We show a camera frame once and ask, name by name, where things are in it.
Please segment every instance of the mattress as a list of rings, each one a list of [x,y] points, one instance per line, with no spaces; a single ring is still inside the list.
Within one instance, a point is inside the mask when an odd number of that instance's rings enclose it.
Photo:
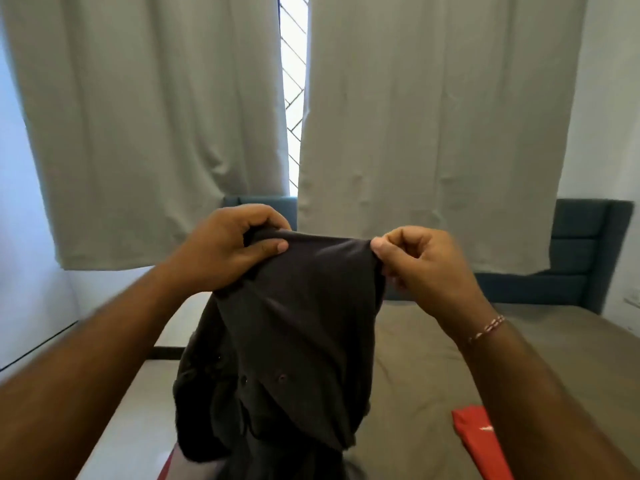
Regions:
[[[640,339],[576,306],[496,305],[602,430],[640,467]],[[480,404],[467,367],[414,303],[376,322],[371,411],[346,456],[379,479],[480,479],[451,411]]]

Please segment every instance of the folded cloth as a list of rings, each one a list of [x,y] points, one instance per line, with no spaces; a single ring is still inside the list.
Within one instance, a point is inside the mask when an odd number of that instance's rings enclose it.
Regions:
[[[173,386],[187,459],[221,479],[346,478],[384,293],[369,241],[258,228],[289,249],[210,298]]]
[[[484,480],[513,480],[484,407],[469,406],[451,414],[453,427]]]

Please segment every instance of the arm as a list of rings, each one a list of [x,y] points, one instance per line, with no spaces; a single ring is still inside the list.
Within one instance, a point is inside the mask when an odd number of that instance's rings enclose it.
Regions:
[[[251,225],[290,229],[265,205],[214,212],[164,263],[0,387],[0,478],[75,478],[160,332],[186,298],[287,249],[245,248]]]
[[[448,233],[407,226],[371,247],[459,346],[514,478],[640,477],[512,325],[467,345],[496,312]]]

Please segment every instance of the forearm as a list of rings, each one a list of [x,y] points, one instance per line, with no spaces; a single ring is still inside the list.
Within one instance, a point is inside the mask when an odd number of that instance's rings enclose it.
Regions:
[[[463,354],[516,479],[638,478],[508,322]]]
[[[0,478],[74,478],[185,294],[144,275],[0,387]]]

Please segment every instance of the headboard panel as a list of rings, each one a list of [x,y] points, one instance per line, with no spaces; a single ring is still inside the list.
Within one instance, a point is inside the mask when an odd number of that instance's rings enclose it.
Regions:
[[[224,205],[265,203],[298,225],[296,197],[230,196]],[[558,199],[549,248],[550,269],[530,276],[477,273],[494,303],[576,305],[600,313],[633,213],[633,202]],[[389,290],[388,299],[407,299]]]

